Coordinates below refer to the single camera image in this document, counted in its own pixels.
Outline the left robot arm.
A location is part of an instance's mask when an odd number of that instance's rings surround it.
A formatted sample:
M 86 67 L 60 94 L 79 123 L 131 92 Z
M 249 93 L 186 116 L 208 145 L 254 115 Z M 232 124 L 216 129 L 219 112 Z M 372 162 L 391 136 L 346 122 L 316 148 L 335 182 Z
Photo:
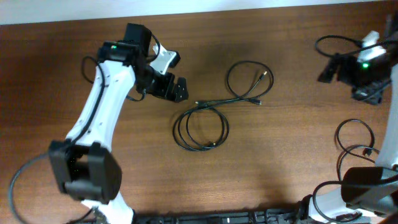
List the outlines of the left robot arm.
M 134 210 L 120 192 L 122 171 L 111 151 L 124 100 L 132 88 L 142 95 L 179 103 L 188 99 L 185 78 L 168 72 L 179 53 L 160 43 L 144 25 L 128 23 L 124 38 L 106 41 L 93 59 L 96 75 L 89 97 L 64 141 L 52 141 L 49 160 L 61 193 L 104 217 L 104 223 L 132 223 Z

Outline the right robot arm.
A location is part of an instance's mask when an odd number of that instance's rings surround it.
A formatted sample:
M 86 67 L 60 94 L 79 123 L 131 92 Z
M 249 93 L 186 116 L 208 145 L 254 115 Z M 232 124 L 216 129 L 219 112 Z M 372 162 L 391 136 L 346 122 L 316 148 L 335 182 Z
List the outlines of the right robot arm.
M 322 83 L 337 79 L 352 87 L 354 100 L 380 105 L 384 90 L 392 88 L 386 135 L 381 149 L 369 144 L 344 146 L 340 139 L 344 120 L 336 128 L 334 141 L 342 152 L 336 163 L 337 179 L 319 184 L 303 200 L 297 212 L 302 223 L 368 223 L 371 217 L 397 221 L 397 14 L 386 21 L 384 39 L 371 31 L 361 40 L 347 38 L 357 46 L 348 53 L 327 54 L 319 48 L 327 36 L 315 42 L 315 50 L 330 60 L 318 77 Z

